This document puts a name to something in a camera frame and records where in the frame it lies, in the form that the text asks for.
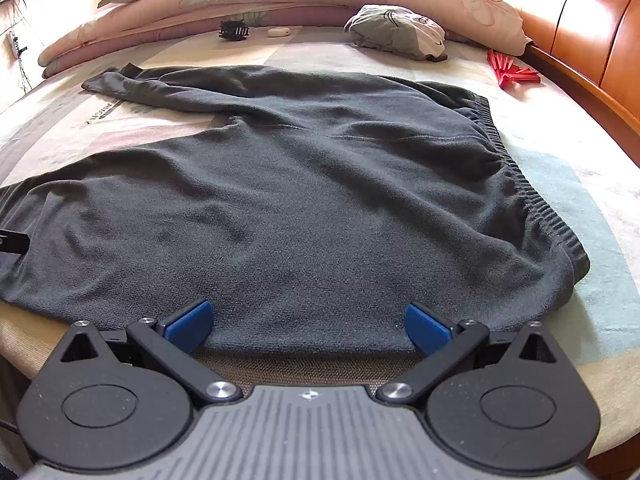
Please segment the white power strip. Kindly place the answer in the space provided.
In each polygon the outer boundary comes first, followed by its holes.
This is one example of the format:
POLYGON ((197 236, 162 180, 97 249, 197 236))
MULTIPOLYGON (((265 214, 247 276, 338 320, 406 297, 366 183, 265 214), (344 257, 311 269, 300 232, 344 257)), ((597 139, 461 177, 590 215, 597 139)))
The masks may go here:
POLYGON ((14 35, 13 32, 9 32, 9 40, 11 53, 14 60, 21 61, 23 53, 27 50, 26 46, 22 46, 20 40, 14 35))

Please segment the dark grey sweatpants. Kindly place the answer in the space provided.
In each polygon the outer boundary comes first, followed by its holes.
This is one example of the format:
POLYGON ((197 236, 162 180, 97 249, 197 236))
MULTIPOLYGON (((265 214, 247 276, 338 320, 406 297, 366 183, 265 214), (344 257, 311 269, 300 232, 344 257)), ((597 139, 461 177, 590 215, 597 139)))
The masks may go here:
POLYGON ((512 330, 589 271, 469 90, 133 65, 84 89, 207 126, 4 188, 2 226, 30 239, 1 260, 14 306, 117 328, 208 299, 215 351, 399 354, 410 302, 512 330))

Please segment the orange wooden headboard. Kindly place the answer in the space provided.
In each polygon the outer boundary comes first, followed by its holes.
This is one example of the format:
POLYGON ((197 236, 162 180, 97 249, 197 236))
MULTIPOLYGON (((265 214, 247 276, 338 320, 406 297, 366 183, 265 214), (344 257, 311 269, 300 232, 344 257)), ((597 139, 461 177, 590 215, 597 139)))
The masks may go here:
POLYGON ((639 0, 504 0, 538 68, 639 161, 639 0))

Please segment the grey bundled cloth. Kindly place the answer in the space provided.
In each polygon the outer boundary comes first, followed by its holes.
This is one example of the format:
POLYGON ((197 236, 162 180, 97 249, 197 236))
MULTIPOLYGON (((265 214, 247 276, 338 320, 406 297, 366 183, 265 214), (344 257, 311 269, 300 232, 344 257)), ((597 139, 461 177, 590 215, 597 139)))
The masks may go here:
POLYGON ((390 52, 415 61, 446 60, 445 31, 403 6, 366 4, 345 24, 357 47, 390 52))

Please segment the black hair claw clip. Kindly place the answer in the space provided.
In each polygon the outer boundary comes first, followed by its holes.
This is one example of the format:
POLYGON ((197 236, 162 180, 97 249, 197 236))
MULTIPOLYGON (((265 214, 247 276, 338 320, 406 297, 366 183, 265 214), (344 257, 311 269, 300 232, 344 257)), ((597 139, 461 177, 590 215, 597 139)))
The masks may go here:
POLYGON ((226 41, 243 41, 249 34, 250 28, 243 20, 229 20, 220 24, 218 37, 226 41))

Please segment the white earbud case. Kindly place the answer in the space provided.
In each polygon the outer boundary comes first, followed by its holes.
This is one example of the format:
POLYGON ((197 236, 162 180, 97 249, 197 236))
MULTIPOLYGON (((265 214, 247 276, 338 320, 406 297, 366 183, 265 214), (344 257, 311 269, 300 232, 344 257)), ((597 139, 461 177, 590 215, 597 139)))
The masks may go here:
POLYGON ((268 29, 267 36, 269 38, 283 38, 291 35, 291 29, 288 27, 273 27, 268 29))

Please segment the pink floral folded quilt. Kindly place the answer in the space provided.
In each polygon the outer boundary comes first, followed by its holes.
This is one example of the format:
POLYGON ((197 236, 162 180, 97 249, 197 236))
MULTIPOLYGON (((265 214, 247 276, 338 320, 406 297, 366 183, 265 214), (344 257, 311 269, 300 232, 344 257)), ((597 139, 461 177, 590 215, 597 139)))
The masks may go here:
POLYGON ((254 26, 341 26, 366 4, 403 6, 446 32, 508 55, 529 42, 520 12, 502 0, 138 0, 99 8, 93 20, 46 47, 45 77, 138 44, 210 32, 230 18, 254 26))

